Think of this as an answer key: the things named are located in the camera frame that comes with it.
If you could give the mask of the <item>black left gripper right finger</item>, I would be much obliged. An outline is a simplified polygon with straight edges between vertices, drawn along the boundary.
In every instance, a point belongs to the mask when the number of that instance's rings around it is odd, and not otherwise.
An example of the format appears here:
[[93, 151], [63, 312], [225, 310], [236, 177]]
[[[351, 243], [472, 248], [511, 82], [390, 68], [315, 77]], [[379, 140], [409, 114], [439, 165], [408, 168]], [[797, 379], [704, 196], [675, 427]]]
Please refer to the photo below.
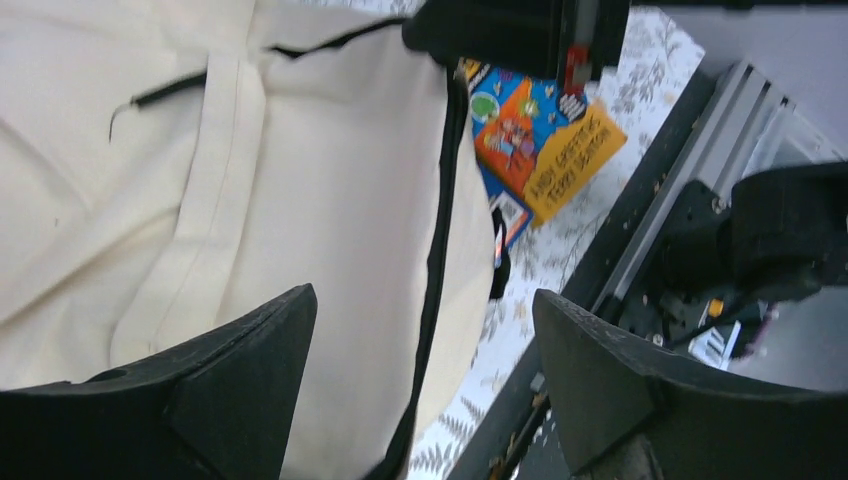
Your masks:
[[583, 479], [843, 479], [847, 396], [738, 376], [549, 290], [533, 320], [559, 444]]

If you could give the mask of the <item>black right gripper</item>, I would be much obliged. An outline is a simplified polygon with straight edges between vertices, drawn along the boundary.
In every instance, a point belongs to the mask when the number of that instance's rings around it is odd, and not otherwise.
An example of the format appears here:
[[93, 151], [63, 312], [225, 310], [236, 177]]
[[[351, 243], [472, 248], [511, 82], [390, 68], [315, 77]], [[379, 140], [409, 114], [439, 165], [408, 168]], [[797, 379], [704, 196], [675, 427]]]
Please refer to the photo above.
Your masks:
[[589, 83], [618, 65], [629, 13], [628, 1], [426, 1], [402, 37], [439, 60]]

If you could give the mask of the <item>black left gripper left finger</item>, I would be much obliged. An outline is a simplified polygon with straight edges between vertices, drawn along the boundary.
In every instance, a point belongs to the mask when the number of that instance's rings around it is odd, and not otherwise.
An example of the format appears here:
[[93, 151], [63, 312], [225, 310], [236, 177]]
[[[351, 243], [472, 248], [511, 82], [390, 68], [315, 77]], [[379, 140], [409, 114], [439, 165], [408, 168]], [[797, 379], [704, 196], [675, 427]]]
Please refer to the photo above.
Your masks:
[[84, 383], [1, 395], [5, 479], [275, 479], [317, 312], [311, 285]]

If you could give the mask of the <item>beige canvas backpack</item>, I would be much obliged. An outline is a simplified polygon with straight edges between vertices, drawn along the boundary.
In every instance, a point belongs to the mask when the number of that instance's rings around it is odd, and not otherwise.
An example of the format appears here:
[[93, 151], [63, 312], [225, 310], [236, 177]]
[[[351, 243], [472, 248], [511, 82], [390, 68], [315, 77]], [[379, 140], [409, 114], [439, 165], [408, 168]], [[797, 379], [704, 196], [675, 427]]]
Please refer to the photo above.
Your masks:
[[311, 285], [275, 479], [401, 479], [495, 278], [456, 59], [289, 1], [1, 5], [1, 395]]

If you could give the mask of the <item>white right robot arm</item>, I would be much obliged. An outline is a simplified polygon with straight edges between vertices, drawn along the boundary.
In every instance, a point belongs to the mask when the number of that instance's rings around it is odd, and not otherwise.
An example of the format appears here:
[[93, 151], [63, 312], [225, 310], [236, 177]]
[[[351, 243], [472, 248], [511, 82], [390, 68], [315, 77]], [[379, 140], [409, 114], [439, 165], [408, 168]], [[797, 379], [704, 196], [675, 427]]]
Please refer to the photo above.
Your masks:
[[[405, 45], [469, 58], [563, 88], [615, 67], [628, 1], [428, 1], [402, 27]], [[742, 117], [771, 91], [738, 64], [681, 153], [673, 180], [608, 281], [613, 297], [649, 276], [675, 291], [736, 287], [743, 298], [798, 301], [847, 282], [847, 164], [744, 171]]]

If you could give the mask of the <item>yellow treehouse paperback book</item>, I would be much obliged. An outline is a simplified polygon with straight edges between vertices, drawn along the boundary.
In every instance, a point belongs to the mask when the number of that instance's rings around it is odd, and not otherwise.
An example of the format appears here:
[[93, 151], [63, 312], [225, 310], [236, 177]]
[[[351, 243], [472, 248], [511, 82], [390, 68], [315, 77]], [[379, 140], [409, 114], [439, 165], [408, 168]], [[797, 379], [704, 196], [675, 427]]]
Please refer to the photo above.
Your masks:
[[478, 159], [529, 207], [534, 226], [552, 219], [627, 141], [584, 94], [476, 60], [460, 66]]

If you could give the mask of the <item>blue comic paperback book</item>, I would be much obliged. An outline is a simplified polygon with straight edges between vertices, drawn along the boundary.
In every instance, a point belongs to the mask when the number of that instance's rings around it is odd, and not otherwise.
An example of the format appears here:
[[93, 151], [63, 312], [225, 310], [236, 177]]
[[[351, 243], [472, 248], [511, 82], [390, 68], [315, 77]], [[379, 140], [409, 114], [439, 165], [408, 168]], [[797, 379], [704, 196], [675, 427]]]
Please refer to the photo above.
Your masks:
[[487, 168], [481, 166], [480, 172], [488, 195], [490, 209], [501, 211], [506, 225], [506, 246], [511, 249], [514, 242], [531, 224], [534, 214], [518, 196], [512, 193]]

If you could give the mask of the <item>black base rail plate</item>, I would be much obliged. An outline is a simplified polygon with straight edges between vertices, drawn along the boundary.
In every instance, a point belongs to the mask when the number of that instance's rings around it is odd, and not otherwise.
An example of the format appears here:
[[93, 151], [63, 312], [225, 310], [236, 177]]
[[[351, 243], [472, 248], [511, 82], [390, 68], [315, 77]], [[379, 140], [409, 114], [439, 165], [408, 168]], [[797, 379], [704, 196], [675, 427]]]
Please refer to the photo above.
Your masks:
[[456, 479], [843, 479], [847, 154], [749, 64], [697, 74]]

